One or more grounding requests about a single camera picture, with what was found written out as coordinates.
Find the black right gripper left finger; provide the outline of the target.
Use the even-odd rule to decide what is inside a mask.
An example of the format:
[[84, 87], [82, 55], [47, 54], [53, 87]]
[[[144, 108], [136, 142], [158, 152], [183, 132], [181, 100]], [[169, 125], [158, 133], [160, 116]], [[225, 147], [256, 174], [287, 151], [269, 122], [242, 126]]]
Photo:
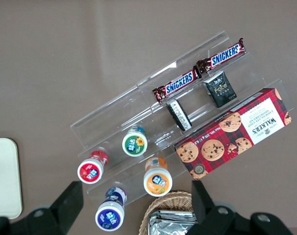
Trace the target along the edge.
[[27, 216], [30, 235], [66, 235], [83, 208], [82, 182], [73, 181], [48, 207]]

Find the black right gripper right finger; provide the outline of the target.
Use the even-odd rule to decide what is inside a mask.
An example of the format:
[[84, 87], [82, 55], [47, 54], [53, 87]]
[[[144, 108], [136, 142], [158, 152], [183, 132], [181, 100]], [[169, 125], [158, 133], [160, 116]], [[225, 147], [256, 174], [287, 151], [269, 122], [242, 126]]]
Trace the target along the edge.
[[248, 235], [249, 221], [231, 208], [216, 206], [201, 181], [192, 181], [192, 208], [197, 224], [191, 235]]

